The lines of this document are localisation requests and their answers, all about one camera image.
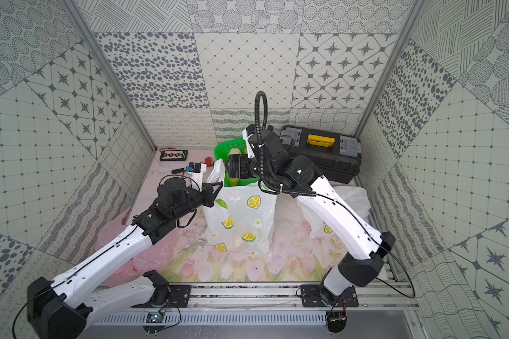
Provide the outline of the lemon print plastic bag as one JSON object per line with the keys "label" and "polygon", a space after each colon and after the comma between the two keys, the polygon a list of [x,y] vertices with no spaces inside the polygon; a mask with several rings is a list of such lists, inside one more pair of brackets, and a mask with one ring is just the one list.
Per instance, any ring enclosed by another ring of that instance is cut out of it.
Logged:
{"label": "lemon print plastic bag", "polygon": [[210,247],[244,255],[266,255],[274,230],[277,197],[264,193],[257,183],[224,186],[214,207],[204,208],[205,238]]}

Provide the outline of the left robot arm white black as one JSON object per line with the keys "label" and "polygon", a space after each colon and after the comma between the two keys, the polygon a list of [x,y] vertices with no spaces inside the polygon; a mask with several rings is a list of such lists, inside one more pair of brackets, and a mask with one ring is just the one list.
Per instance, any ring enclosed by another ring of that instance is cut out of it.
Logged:
{"label": "left robot arm white black", "polygon": [[97,291],[97,287],[137,254],[177,229],[181,218],[201,206],[213,207],[222,182],[188,187],[182,177],[158,186],[147,210],[116,238],[72,269],[48,280],[40,277],[27,289],[26,318],[39,338],[77,338],[97,321],[136,305],[171,303],[168,281],[148,271],[132,282]]}

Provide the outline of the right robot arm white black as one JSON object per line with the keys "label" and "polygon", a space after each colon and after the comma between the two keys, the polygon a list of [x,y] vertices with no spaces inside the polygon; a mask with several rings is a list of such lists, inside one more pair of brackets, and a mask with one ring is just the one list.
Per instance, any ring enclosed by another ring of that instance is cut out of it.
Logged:
{"label": "right robot arm white black", "polygon": [[377,278],[395,238],[371,227],[336,193],[322,170],[305,155],[291,156],[278,135],[251,124],[243,130],[247,152],[232,155],[226,169],[232,178],[258,181],[266,194],[288,194],[315,212],[344,243],[347,253],[319,285],[321,295],[340,296],[352,286]]}

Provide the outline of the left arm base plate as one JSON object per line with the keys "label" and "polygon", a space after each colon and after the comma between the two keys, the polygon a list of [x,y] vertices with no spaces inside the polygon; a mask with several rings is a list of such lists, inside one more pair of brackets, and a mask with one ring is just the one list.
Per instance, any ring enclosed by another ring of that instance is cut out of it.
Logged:
{"label": "left arm base plate", "polygon": [[140,307],[171,307],[186,308],[189,303],[191,285],[169,285],[166,288],[157,288],[151,299],[139,305]]}

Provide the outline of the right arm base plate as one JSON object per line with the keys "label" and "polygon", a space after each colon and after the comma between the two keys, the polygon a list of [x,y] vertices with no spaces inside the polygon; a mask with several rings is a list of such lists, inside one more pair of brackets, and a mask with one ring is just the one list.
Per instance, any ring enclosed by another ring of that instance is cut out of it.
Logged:
{"label": "right arm base plate", "polygon": [[321,284],[306,284],[301,285],[299,289],[299,297],[303,307],[358,307],[359,301],[357,298],[354,286],[351,286],[339,296],[333,295],[322,287]]}

